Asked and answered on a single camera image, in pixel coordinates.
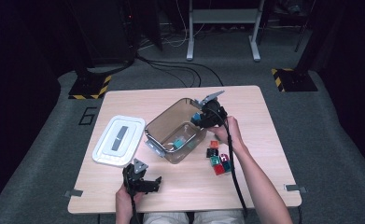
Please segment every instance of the gray carpet floor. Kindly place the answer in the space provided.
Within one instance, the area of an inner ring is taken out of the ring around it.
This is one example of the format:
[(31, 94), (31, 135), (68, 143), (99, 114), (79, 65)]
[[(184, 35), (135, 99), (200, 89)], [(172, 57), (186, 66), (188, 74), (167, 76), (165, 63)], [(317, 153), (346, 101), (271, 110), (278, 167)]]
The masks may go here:
[[(279, 92), (271, 73), (272, 68), (296, 66), (310, 32), (296, 53), (297, 33), (267, 30), (259, 46), (259, 63), (252, 60), (248, 33), (201, 35), (196, 39), (193, 63), (213, 69), (225, 86), (261, 88), (296, 182), (308, 189), (302, 194), (302, 223), (365, 223), (365, 160), (340, 126), (321, 78), (310, 71), (318, 91)], [(147, 47), (139, 54), (150, 60), (185, 63), (188, 43), (179, 44), (164, 42), (163, 51)], [(190, 67), (200, 74), (201, 86), (220, 86), (207, 69)], [(198, 86), (199, 79), (191, 73), (170, 72), (173, 76), (137, 60), (112, 76), (108, 90), (185, 88), (193, 80), (193, 86)], [(71, 72), (59, 78), (58, 104), (0, 195), (0, 223), (97, 223), (98, 218), (101, 223), (115, 222), (113, 214), (71, 215), (67, 211), (69, 199), (63, 194), (75, 185), (94, 126), (78, 124), (87, 107), (93, 107), (90, 112), (95, 121), (103, 101), (67, 99), (76, 77)], [(298, 223), (298, 208), (289, 211)], [(260, 223), (254, 210), (249, 211), (246, 223)]]

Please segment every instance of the transparent container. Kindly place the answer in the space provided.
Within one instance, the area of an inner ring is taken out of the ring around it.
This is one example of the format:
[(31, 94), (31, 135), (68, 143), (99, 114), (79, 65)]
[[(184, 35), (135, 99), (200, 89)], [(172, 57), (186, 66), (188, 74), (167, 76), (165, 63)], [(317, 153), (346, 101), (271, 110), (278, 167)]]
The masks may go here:
[(206, 130), (190, 122), (200, 112), (190, 98), (180, 99), (145, 129), (146, 144), (172, 164), (181, 162), (205, 139)]

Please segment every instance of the gray pants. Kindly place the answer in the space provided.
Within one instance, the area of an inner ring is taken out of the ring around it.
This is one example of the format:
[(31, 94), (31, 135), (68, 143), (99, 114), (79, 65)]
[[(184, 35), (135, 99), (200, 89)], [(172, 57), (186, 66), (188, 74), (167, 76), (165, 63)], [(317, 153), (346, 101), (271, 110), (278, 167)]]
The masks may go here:
[[(194, 213), (193, 224), (244, 224), (241, 210)], [(186, 213), (145, 213), (144, 224), (189, 224)]]

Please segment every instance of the person's left hand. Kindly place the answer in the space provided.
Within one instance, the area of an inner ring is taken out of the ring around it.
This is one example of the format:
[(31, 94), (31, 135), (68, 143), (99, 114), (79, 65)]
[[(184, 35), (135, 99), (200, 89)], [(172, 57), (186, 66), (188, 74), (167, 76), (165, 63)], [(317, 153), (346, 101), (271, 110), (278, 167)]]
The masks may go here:
[[(142, 200), (144, 192), (137, 192), (133, 199), (135, 204), (139, 204)], [(122, 184), (118, 192), (116, 192), (116, 219), (119, 223), (130, 223), (133, 216), (132, 200), (126, 187)]]

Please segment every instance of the container lid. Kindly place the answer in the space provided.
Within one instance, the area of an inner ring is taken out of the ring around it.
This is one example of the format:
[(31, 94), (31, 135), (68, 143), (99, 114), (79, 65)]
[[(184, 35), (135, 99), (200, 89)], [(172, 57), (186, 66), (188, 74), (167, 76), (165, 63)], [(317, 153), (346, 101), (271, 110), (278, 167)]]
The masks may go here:
[(100, 163), (125, 167), (133, 160), (145, 129), (140, 118), (117, 115), (107, 124), (92, 152), (92, 158)]

